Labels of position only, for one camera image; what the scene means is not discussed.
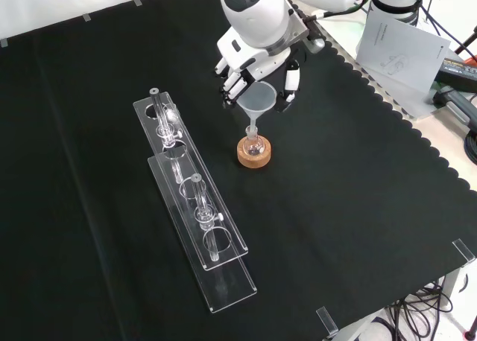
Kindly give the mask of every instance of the test tube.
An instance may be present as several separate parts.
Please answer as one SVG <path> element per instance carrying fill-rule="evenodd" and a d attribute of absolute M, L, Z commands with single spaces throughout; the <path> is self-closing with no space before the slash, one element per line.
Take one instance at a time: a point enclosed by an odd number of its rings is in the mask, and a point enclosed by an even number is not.
<path fill-rule="evenodd" d="M 166 149 L 173 147 L 176 143 L 176 139 L 174 137 L 171 126 L 167 122 L 167 117 L 165 115 L 164 106 L 162 105 L 162 101 L 159 96 L 158 88 L 152 88 L 149 91 L 149 95 L 151 96 L 154 110 L 156 111 L 157 122 L 159 123 L 158 133 L 160 134 L 160 138 L 162 139 L 162 144 Z"/>
<path fill-rule="evenodd" d="M 194 188 L 195 202 L 197 202 L 198 217 L 206 221 L 210 220 L 210 207 L 207 205 L 206 186 L 202 182 L 200 173 L 194 173 L 191 176 L 192 187 Z"/>
<path fill-rule="evenodd" d="M 203 183 L 200 173 L 194 173 L 191 176 L 191 181 L 192 187 L 194 188 L 195 202 L 197 203 L 196 218 L 202 230 L 207 231 L 204 236 L 204 241 L 209 250 L 210 259 L 218 261 L 217 241 L 215 240 L 214 230 L 212 228 L 214 226 L 214 215 L 212 209 L 207 204 L 206 185 Z"/>

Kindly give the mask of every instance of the floor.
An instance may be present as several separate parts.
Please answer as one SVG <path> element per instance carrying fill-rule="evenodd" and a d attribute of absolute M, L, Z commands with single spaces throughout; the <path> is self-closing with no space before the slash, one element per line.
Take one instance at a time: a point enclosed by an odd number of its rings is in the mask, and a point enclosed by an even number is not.
<path fill-rule="evenodd" d="M 469 276 L 469 283 L 467 288 L 461 293 L 452 296 L 451 300 L 454 304 L 454 310 L 451 313 L 441 313 L 440 324 L 437 328 L 437 333 L 434 338 L 435 341 L 459 341 L 465 340 L 463 334 L 470 328 L 475 317 L 477 316 L 477 263 L 472 263 L 465 268 L 466 274 Z M 464 276 L 458 281 L 458 285 L 464 286 Z M 435 312 L 426 312 L 426 315 L 431 322 L 432 330 L 435 324 Z M 389 316 L 385 311 L 379 313 L 384 320 L 389 320 Z M 407 341 L 418 340 L 408 329 L 405 320 L 401 317 L 399 323 L 402 327 L 399 329 L 403 333 Z M 421 333 L 425 333 L 425 326 L 423 322 L 417 322 L 417 327 Z M 359 337 L 360 341 L 388 341 L 392 340 L 388 329 L 378 323 L 372 323 Z"/>

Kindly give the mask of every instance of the plastic funnel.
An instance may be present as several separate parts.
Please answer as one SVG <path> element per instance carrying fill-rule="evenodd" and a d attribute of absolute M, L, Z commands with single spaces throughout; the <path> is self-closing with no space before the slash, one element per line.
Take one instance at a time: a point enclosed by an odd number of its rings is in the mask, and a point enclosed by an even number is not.
<path fill-rule="evenodd" d="M 247 113 L 250 120 L 255 120 L 277 102 L 277 91 L 266 82 L 254 82 L 247 91 L 237 99 L 237 104 Z"/>

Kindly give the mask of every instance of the table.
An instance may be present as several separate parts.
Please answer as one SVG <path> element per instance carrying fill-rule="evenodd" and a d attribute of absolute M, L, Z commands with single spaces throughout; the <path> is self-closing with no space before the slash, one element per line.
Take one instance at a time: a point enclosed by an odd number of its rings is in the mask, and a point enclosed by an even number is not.
<path fill-rule="evenodd" d="M 461 266 L 454 240 L 477 250 L 476 195 L 330 47 L 303 65 L 292 109 L 259 121 L 274 157 L 251 172 L 235 157 L 247 119 L 221 108 L 204 68 L 228 28 L 218 0 L 142 3 L 0 52 L 0 244 L 5 289 L 21 284 L 24 298 L 3 304 L 3 338 L 316 340 L 318 308 L 343 328 Z M 171 94 L 250 248 L 257 295 L 213 316 L 148 170 L 132 103 L 153 86 Z"/>

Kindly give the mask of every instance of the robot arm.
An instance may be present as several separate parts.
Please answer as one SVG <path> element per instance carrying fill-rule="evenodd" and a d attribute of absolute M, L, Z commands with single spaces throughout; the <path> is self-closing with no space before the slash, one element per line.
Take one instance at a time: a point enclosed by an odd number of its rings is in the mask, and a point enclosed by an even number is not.
<path fill-rule="evenodd" d="M 355 0 L 301 1 L 327 10 L 346 10 Z M 285 108 L 288 107 L 300 82 L 300 67 L 290 57 L 290 46 L 307 40 L 315 45 L 312 53 L 317 53 L 324 47 L 323 40 L 310 37 L 303 17 L 288 0 L 221 0 L 221 3 L 232 26 L 217 43 L 222 59 L 215 73 L 224 78 L 221 89 L 224 105 L 233 106 L 250 84 L 285 65 L 282 98 Z"/>

